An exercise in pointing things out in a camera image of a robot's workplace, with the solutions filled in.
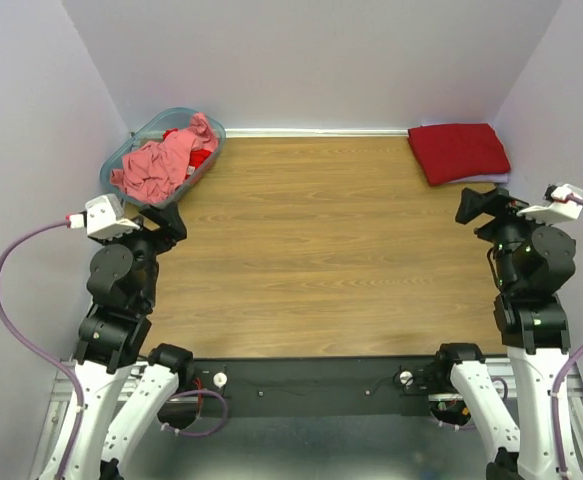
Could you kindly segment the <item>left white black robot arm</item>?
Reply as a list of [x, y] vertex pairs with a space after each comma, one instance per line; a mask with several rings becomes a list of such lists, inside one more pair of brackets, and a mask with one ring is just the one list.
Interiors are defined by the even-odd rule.
[[119, 401], [137, 366], [156, 303], [159, 255], [187, 237], [176, 204], [146, 205], [128, 219], [103, 198], [86, 211], [92, 257], [92, 305], [78, 330], [72, 393], [43, 479], [122, 479], [141, 438], [171, 395], [193, 380], [190, 351], [162, 344], [152, 351], [137, 386]]

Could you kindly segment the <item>dark red t shirt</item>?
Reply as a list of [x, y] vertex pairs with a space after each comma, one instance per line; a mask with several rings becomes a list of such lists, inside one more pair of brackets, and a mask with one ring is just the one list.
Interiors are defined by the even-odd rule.
[[510, 174], [511, 165], [487, 123], [449, 123], [408, 130], [407, 140], [432, 187], [467, 176]]

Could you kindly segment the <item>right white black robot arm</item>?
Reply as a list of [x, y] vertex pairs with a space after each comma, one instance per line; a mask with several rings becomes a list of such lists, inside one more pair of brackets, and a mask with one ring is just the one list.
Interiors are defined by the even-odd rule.
[[489, 377], [475, 344], [439, 347], [431, 367], [433, 384], [459, 394], [487, 453], [489, 479], [581, 479], [568, 405], [572, 368], [567, 314], [559, 290], [575, 274], [576, 242], [560, 224], [578, 219], [583, 190], [551, 185], [542, 205], [531, 205], [495, 187], [465, 188], [455, 216], [466, 225], [481, 215], [489, 221], [475, 236], [487, 252], [497, 289], [494, 319], [506, 349], [517, 400], [511, 415]]

